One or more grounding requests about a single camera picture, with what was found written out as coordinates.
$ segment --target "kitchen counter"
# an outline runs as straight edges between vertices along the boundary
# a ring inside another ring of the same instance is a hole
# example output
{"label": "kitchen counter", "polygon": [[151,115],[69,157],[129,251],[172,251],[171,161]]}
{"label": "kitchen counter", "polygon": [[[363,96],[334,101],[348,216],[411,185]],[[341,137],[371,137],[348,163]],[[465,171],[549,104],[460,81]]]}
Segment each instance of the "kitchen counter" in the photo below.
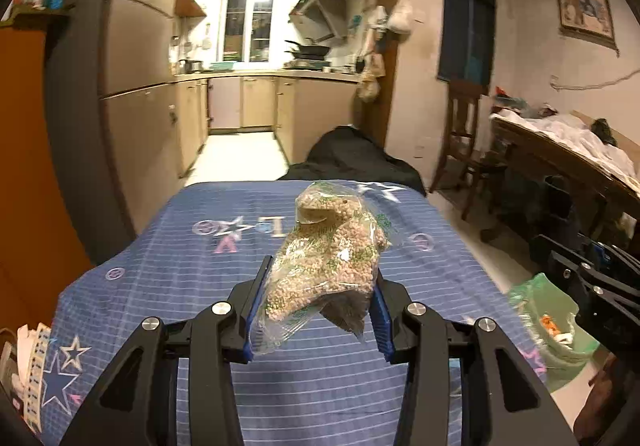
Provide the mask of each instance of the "kitchen counter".
{"label": "kitchen counter", "polygon": [[210,77],[292,77],[302,79],[327,79],[342,82],[357,83],[360,76],[356,74],[339,74],[337,72],[318,72],[316,70],[230,70],[225,72],[200,72],[196,74],[182,74],[174,76],[171,82],[183,82],[185,80],[209,79]]}

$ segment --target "framed picture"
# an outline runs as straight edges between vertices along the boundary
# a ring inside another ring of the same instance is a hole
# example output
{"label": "framed picture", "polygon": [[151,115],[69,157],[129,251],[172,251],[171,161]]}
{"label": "framed picture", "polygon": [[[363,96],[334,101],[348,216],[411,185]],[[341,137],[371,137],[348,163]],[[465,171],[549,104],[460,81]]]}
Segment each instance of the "framed picture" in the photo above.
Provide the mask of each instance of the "framed picture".
{"label": "framed picture", "polygon": [[560,32],[618,51],[609,0],[558,0]]}

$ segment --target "wooden chair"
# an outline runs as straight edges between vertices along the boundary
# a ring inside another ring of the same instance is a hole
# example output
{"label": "wooden chair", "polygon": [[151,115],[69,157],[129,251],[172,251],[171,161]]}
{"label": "wooden chair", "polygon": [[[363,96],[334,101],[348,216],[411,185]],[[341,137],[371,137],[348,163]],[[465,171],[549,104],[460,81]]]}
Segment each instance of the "wooden chair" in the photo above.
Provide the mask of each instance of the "wooden chair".
{"label": "wooden chair", "polygon": [[466,220],[469,214],[480,180],[490,174],[502,172],[506,168],[494,153],[483,154],[475,149],[480,96],[486,93],[486,87],[466,80],[452,80],[449,83],[449,104],[442,149],[433,182],[429,188],[429,192],[433,193],[438,187],[449,157],[464,163],[457,185],[464,181],[467,173],[472,174],[472,182],[462,211],[462,220]]}

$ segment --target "window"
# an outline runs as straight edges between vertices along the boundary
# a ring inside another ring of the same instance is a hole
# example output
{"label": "window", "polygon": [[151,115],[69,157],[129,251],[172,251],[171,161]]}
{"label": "window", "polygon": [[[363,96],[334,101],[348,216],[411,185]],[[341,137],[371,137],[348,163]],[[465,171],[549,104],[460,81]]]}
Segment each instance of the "window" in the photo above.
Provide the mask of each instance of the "window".
{"label": "window", "polygon": [[226,0],[222,61],[269,61],[273,0]]}
{"label": "window", "polygon": [[494,36],[495,0],[444,0],[438,79],[489,86]]}

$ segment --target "floor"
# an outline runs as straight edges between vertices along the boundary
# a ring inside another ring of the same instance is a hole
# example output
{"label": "floor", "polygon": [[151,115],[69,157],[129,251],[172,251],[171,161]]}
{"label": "floor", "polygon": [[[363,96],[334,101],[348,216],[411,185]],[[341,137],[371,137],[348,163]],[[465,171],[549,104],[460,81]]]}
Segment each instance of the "floor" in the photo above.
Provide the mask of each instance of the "floor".
{"label": "floor", "polygon": [[[287,163],[273,133],[244,133],[209,137],[194,165],[187,184],[218,181],[272,181],[287,172]],[[468,221],[460,219],[465,191],[447,191],[429,195],[430,203],[455,228],[460,238],[482,265],[487,274],[506,293],[514,285],[530,279],[537,266],[529,259],[526,242],[505,231],[491,245],[480,241],[479,230],[493,225],[492,217],[482,202],[477,203]],[[572,382],[552,394],[564,418],[572,426],[590,393],[589,380],[606,358],[606,351],[596,353]]]}
{"label": "floor", "polygon": [[272,132],[212,135],[185,185],[197,182],[274,181],[288,166]]}
{"label": "floor", "polygon": [[[463,222],[459,206],[463,204],[466,191],[446,191],[445,195],[440,192],[432,193],[428,197],[429,202],[458,232],[501,292],[506,293],[511,287],[527,281],[538,272],[538,266],[529,258],[526,242],[515,233],[504,231],[490,245],[480,240],[479,230],[494,225],[494,219],[488,214],[483,203],[474,206],[467,221]],[[552,394],[569,425],[573,426],[575,418],[584,407],[584,402],[591,392],[589,380],[604,364],[606,357],[607,350],[599,349],[593,360],[572,382]]]}

